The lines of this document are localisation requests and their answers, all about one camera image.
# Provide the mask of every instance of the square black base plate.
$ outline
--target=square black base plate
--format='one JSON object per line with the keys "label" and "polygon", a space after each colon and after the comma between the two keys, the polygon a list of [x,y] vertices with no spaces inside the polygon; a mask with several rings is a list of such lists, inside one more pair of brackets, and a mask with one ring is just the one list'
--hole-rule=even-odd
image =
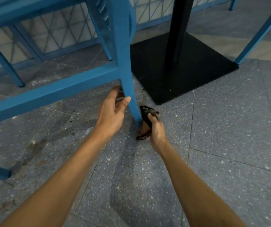
{"label": "square black base plate", "polygon": [[130,46],[132,72],[158,105],[238,69],[236,63],[185,33],[177,64],[166,70],[168,36]]}

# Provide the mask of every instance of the person's left hand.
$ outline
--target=person's left hand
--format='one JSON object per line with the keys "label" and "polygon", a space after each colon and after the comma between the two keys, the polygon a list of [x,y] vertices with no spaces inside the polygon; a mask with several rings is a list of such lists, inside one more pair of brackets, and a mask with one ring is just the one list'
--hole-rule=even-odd
{"label": "person's left hand", "polygon": [[119,85],[114,86],[100,106],[95,130],[107,139],[111,139],[123,124],[124,112],[131,97],[127,96],[124,99],[119,99],[122,97],[124,95],[121,87]]}

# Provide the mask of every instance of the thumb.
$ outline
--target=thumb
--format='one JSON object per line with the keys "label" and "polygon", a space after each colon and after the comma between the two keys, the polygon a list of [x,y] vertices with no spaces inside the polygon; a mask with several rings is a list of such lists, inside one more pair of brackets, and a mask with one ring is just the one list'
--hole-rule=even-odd
{"label": "thumb", "polygon": [[158,119],[150,113],[148,114],[148,119],[152,122],[152,124],[158,121]]}
{"label": "thumb", "polygon": [[131,100],[131,97],[130,97],[130,96],[125,97],[125,98],[121,101],[120,105],[118,106],[117,112],[121,111],[121,112],[124,113],[126,107],[127,107],[128,104],[130,103],[130,100]]}

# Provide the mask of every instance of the left arm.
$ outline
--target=left arm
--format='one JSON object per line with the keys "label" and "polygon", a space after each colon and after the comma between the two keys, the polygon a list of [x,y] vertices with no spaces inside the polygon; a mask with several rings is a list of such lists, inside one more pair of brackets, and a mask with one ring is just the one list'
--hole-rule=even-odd
{"label": "left arm", "polygon": [[64,224],[91,164],[122,126],[124,111],[131,100],[130,97],[116,100],[122,96],[121,88],[115,86],[100,107],[93,132],[73,156],[0,227],[60,227]]}

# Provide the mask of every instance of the beige floor strip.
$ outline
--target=beige floor strip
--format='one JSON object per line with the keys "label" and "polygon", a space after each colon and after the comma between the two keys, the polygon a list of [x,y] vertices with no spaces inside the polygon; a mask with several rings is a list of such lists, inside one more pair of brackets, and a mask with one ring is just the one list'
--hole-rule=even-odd
{"label": "beige floor strip", "polygon": [[[193,34],[193,36],[222,55],[232,57],[237,57],[250,41],[250,39],[198,34]],[[252,50],[247,57],[251,59],[271,61],[271,41],[259,42],[255,49]]]}

